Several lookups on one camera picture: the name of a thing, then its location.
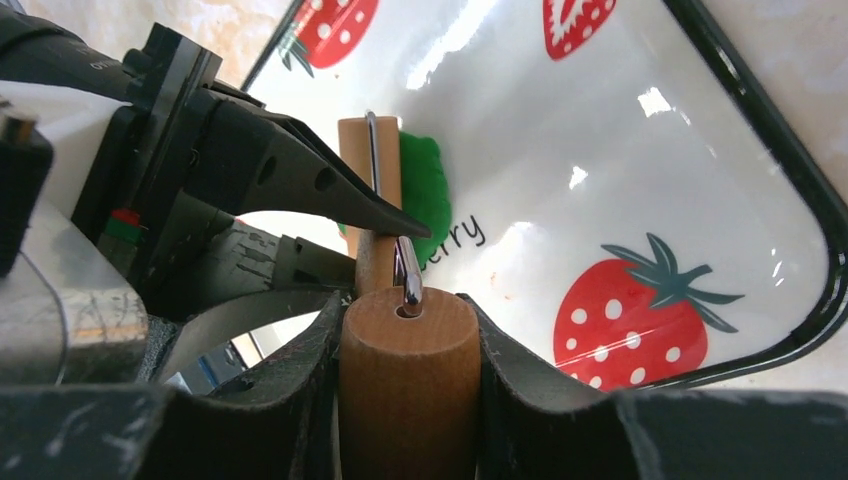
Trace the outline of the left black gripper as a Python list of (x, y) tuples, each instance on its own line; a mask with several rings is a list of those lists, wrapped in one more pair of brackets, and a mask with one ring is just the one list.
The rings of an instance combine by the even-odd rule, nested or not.
[(127, 103), (108, 124), (72, 214), (130, 285), (148, 292), (150, 305), (353, 287), (353, 259), (233, 215), (289, 211), (430, 237), (429, 227), (379, 197), (304, 122), (268, 112), (217, 80), (220, 64), (161, 24), (143, 48), (127, 52)]

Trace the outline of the wooden rolling pin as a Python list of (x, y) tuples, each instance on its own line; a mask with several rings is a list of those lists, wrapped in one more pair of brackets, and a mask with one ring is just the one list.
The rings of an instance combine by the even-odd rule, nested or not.
[(342, 323), (337, 387), (346, 479), (471, 479), (481, 394), (479, 323), (423, 283), (406, 238), (347, 227), (356, 298)]

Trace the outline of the white strawberry tray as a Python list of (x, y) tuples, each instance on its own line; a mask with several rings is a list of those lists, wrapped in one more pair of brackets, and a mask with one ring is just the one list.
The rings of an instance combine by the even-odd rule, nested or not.
[(847, 324), (847, 208), (701, 1), (308, 1), (248, 90), (332, 148), (437, 143), (430, 286), (601, 390), (718, 383)]

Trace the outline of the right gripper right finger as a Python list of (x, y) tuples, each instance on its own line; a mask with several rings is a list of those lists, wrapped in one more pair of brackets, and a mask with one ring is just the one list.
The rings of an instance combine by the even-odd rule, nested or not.
[(598, 391), (478, 313), (482, 479), (843, 479), (847, 399), (826, 392)]

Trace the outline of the green dough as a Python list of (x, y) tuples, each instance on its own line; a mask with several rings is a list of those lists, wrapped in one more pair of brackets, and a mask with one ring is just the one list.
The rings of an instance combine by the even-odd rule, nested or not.
[(452, 221), (441, 149), (431, 137), (405, 132), (398, 133), (396, 141), (385, 142), (384, 137), (380, 133), (376, 135), (377, 168), (387, 167), (389, 171), (381, 171), (371, 180), (377, 184), (382, 199), (429, 227), (428, 238), (412, 240), (428, 256), (446, 240)]

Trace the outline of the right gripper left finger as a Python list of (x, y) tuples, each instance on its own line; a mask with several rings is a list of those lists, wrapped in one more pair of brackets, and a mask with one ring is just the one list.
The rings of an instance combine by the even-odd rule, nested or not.
[(1, 391), (5, 479), (333, 479), (334, 354), (345, 311), (207, 396), (151, 383)]

